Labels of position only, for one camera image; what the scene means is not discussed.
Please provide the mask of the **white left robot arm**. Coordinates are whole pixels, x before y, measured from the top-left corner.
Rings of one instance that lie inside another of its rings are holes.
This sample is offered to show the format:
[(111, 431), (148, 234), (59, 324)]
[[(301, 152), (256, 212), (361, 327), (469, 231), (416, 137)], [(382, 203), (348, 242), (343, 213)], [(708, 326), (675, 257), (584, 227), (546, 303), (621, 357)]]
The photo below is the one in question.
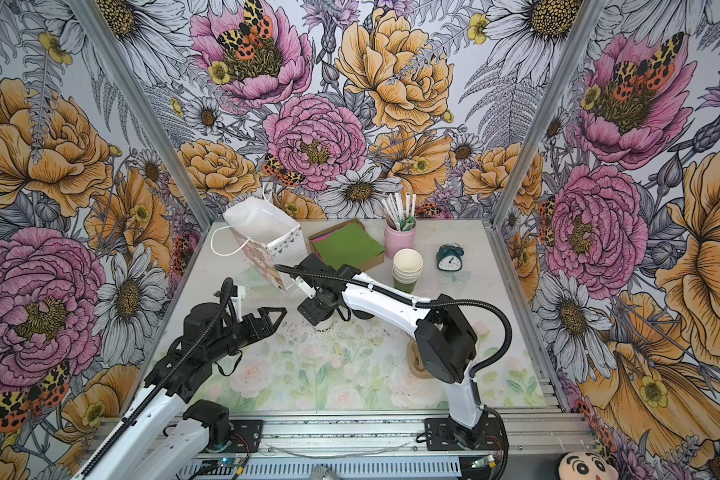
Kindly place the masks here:
[(284, 307), (260, 307), (238, 319), (230, 300), (193, 307), (183, 320), (182, 334), (153, 366), (134, 403), (75, 477), (124, 479), (157, 434), (190, 404), (213, 367), (272, 336), (286, 315)]

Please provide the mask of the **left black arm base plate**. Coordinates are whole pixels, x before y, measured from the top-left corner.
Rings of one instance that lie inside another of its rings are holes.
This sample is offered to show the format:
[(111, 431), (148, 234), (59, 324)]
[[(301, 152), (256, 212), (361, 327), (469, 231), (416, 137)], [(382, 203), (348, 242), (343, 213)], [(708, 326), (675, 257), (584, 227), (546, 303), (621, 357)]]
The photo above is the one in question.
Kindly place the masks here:
[(228, 420), (227, 424), (221, 427), (217, 452), (257, 453), (263, 436), (263, 426), (262, 420)]

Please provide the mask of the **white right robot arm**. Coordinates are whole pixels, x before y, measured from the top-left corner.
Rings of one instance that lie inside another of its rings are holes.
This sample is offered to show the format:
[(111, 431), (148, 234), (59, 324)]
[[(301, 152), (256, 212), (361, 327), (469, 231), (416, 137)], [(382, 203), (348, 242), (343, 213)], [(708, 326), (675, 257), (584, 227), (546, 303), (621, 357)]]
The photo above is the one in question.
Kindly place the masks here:
[(296, 265), (290, 276), (307, 293), (298, 311), (313, 325), (345, 308), (408, 334), (425, 370), (444, 384), (451, 431), (442, 436), (465, 449), (475, 448), (484, 416), (468, 373), (476, 356), (477, 336), (451, 297), (442, 295), (431, 307), (428, 299), (379, 283), (357, 268), (334, 270), (314, 254)]

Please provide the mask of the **single paper cup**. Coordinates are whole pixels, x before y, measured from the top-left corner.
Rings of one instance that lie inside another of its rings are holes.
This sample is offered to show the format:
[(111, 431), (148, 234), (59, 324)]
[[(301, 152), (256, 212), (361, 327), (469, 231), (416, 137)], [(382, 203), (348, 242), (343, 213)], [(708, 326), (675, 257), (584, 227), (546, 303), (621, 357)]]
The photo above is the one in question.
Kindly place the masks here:
[(333, 325), (334, 325), (333, 322), (323, 322), (323, 323), (320, 323), (318, 326), (316, 326), (315, 330), (317, 332), (326, 332), (326, 331), (330, 330), (333, 327)]

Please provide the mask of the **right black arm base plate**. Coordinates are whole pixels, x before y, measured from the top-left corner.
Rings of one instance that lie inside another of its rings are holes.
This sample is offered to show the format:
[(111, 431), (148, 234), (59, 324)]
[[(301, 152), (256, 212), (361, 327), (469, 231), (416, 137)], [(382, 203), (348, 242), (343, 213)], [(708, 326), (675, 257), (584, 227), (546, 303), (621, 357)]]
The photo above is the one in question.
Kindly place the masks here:
[(451, 418), (425, 418), (424, 434), (418, 440), (429, 451), (499, 451), (509, 446), (503, 423), (492, 416), (481, 417), (473, 428)]

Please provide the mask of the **white floral gift bag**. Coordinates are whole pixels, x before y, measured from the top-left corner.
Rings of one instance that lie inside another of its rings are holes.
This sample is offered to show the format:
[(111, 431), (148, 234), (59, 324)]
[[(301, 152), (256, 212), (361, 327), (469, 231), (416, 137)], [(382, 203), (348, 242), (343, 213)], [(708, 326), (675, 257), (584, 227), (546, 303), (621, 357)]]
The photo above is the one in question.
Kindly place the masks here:
[[(293, 266), (307, 255), (306, 240), (301, 225), (285, 211), (267, 200), (250, 197), (227, 208), (223, 213), (225, 225), (212, 231), (211, 251), (220, 257), (242, 252), (260, 275), (282, 292), (295, 287), (295, 281), (279, 272), (275, 266)], [(230, 231), (238, 242), (233, 250), (218, 250), (215, 237)]]

